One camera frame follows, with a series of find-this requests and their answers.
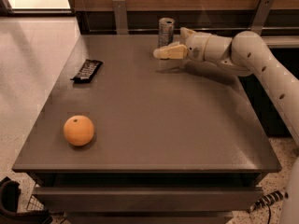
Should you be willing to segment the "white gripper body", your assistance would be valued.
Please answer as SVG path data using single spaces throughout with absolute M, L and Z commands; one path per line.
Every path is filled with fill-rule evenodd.
M 204 60 L 206 44 L 210 37 L 211 34 L 202 32 L 190 35 L 185 41 L 188 49 L 187 57 L 193 61 L 202 62 Z

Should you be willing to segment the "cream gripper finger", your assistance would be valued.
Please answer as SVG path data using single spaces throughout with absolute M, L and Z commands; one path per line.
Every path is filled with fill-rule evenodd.
M 187 40 L 191 37 L 196 35 L 196 32 L 192 29 L 186 28 L 186 27 L 181 27 L 180 28 L 180 38 L 182 40 Z
M 187 56 L 188 49 L 185 45 L 179 44 L 175 46 L 164 46 L 153 51 L 156 59 L 172 59 L 181 60 Z

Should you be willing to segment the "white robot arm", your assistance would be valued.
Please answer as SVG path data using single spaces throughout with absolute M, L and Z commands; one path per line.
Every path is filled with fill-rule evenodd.
M 230 38 L 182 27 L 180 36 L 181 41 L 157 48 L 153 56 L 208 62 L 229 74 L 256 76 L 299 146 L 299 80 L 275 58 L 259 35 L 244 31 Z

